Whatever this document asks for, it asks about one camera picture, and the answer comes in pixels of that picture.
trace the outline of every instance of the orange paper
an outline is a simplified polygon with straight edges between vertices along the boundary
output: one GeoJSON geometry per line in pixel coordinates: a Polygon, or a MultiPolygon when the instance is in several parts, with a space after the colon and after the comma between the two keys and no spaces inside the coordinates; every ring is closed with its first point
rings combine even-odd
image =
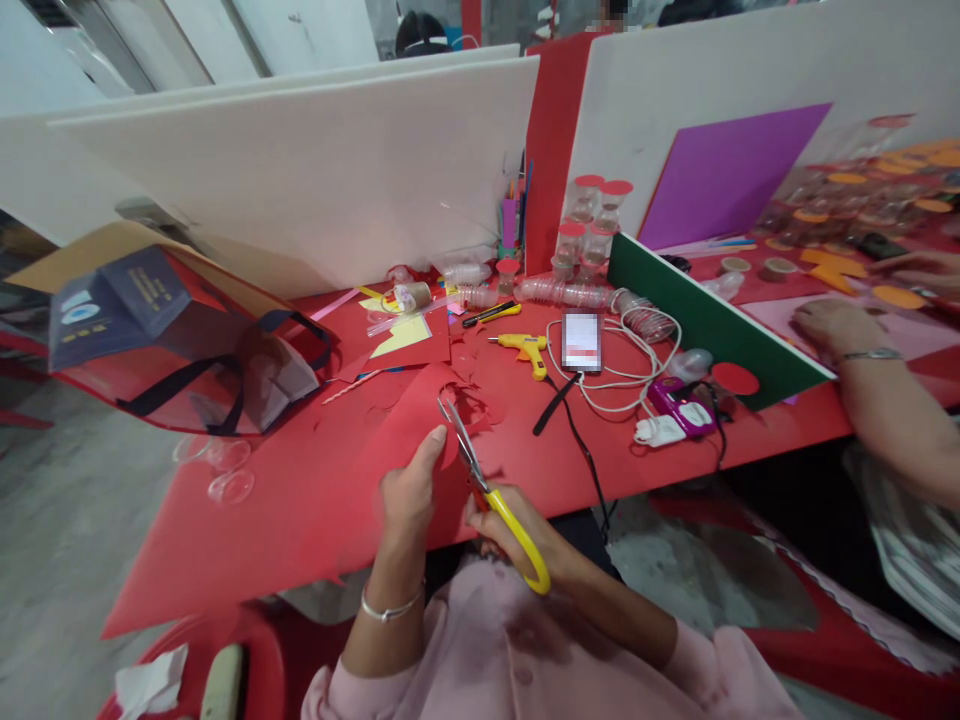
{"type": "Polygon", "coordinates": [[[858,278],[865,278],[868,275],[863,263],[832,253],[823,252],[822,250],[804,250],[800,255],[800,259],[803,262],[810,262],[814,265],[825,265],[840,275],[849,275],[850,277],[858,278]]]}
{"type": "Polygon", "coordinates": [[[810,277],[815,277],[817,280],[825,282],[835,290],[839,290],[847,295],[857,294],[850,283],[847,282],[847,279],[828,265],[818,265],[809,272],[809,275],[810,277]]]}

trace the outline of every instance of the smartphone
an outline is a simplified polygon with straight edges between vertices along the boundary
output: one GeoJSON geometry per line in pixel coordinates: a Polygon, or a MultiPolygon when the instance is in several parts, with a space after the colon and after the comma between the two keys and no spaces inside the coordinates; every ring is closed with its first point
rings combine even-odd
{"type": "Polygon", "coordinates": [[[561,367],[568,372],[603,370],[600,352],[603,318],[600,314],[580,308],[564,308],[560,327],[563,343],[561,367]]]}
{"type": "Polygon", "coordinates": [[[880,233],[867,233],[860,241],[859,249],[871,260],[886,260],[887,258],[907,254],[906,250],[880,233]]]}

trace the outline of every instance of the hand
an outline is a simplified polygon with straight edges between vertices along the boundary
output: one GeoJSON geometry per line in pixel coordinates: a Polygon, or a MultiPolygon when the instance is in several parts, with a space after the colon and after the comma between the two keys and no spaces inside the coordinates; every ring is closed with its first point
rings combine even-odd
{"type": "MultiPolygon", "coordinates": [[[[563,536],[558,533],[553,525],[544,519],[543,515],[537,512],[537,509],[523,494],[523,491],[513,485],[499,485],[490,483],[491,490],[499,490],[504,501],[520,524],[523,525],[533,544],[537,546],[543,561],[547,565],[547,571],[554,584],[559,584],[571,570],[572,561],[577,556],[577,551],[570,545],[563,536]]],[[[507,527],[503,519],[495,512],[481,512],[477,508],[477,502],[473,495],[467,500],[467,507],[464,512],[464,520],[467,525],[474,528],[481,536],[486,538],[484,544],[492,543],[510,558],[510,562],[521,573],[528,577],[536,577],[536,571],[533,564],[527,557],[520,543],[514,537],[513,533],[507,527]]]]}
{"type": "Polygon", "coordinates": [[[890,276],[904,285],[921,285],[945,300],[960,299],[960,255],[908,253],[874,263],[870,273],[890,276]]]}
{"type": "Polygon", "coordinates": [[[438,425],[423,439],[407,467],[380,481],[385,534],[425,533],[433,517],[433,466],[443,452],[447,427],[438,425]]]}
{"type": "Polygon", "coordinates": [[[845,300],[814,300],[797,308],[793,319],[807,337],[835,358],[870,352],[890,342],[866,310],[845,300]]]}

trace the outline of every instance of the white partition board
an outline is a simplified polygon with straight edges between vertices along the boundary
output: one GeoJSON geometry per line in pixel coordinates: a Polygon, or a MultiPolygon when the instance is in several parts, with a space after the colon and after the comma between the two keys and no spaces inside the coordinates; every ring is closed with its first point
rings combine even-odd
{"type": "Polygon", "coordinates": [[[471,64],[51,127],[188,218],[214,260],[293,298],[492,242],[481,225],[496,227],[519,167],[538,67],[471,64]]]}
{"type": "Polygon", "coordinates": [[[956,0],[831,0],[598,39],[570,177],[632,182],[634,233],[682,128],[833,102],[802,161],[878,115],[917,113],[898,145],[954,136],[958,37],[956,0]]]}
{"type": "Polygon", "coordinates": [[[0,167],[4,169],[0,175],[0,208],[51,242],[63,246],[117,220],[114,207],[121,200],[149,194],[143,186],[89,153],[73,138],[50,132],[47,122],[110,117],[193,102],[267,95],[509,60],[519,55],[519,48],[519,45],[501,45],[237,85],[207,85],[139,95],[58,113],[3,118],[0,119],[0,167]]]}

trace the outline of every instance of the floor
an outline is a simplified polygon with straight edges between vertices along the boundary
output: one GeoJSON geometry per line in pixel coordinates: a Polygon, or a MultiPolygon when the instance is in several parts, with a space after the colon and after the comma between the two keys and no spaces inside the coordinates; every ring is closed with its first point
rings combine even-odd
{"type": "MultiPolygon", "coordinates": [[[[172,478],[179,436],[56,381],[2,381],[0,406],[56,422],[46,431],[0,428],[0,717],[94,717],[114,672],[162,631],[99,640],[172,478]]],[[[642,497],[621,503],[610,552],[631,587],[703,632],[816,622],[766,547],[664,520],[642,497]]],[[[291,599],[336,616],[356,607],[350,593],[321,585],[291,599]]],[[[811,719],[880,717],[784,682],[811,719]]]]}

